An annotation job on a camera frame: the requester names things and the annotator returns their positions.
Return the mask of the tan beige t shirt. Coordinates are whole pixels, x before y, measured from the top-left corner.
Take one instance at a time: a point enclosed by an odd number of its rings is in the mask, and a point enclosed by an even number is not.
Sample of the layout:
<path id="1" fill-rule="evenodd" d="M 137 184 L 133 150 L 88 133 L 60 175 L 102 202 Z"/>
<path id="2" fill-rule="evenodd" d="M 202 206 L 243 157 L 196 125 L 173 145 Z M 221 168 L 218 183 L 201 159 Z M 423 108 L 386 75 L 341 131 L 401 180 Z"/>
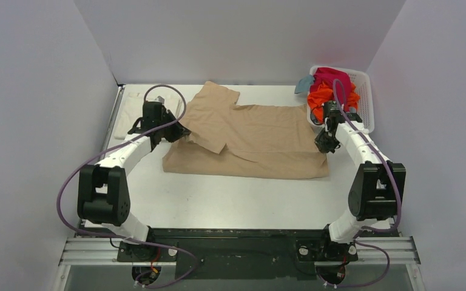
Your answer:
<path id="1" fill-rule="evenodd" d="M 206 82 L 187 104 L 190 134 L 163 157 L 165 172 L 269 179 L 329 175 L 306 106 L 239 105 L 240 92 Z"/>

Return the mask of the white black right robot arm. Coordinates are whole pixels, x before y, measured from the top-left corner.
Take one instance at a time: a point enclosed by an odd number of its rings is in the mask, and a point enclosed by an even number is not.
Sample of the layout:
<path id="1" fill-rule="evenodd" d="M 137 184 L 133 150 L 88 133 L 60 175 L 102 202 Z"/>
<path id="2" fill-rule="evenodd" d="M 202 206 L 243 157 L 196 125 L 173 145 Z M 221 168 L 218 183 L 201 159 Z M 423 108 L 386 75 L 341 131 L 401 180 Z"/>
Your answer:
<path id="1" fill-rule="evenodd" d="M 376 232 L 376 222 L 400 215 L 406 169 L 377 148 L 358 114 L 344 112 L 335 101 L 322 108 L 324 127 L 315 138 L 317 148 L 334 153 L 343 147 L 357 167 L 347 210 L 327 226 L 329 237 L 319 242 L 321 256 L 333 260 L 343 252 L 342 244 L 353 242 L 359 232 Z"/>

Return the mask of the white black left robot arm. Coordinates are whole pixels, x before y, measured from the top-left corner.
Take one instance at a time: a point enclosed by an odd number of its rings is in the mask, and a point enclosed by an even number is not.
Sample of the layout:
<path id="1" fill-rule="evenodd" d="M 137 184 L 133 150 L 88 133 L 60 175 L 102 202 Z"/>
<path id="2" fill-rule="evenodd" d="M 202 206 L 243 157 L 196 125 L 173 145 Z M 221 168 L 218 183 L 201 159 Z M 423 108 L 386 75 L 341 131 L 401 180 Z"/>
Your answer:
<path id="1" fill-rule="evenodd" d="M 162 140 L 175 142 L 189 133 L 162 102 L 144 102 L 142 115 L 128 131 L 124 146 L 79 171 L 79 217 L 100 224 L 120 237 L 132 238 L 133 253 L 143 261 L 152 259 L 157 244 L 148 238 L 149 226 L 141 223 L 130 210 L 127 177 Z"/>

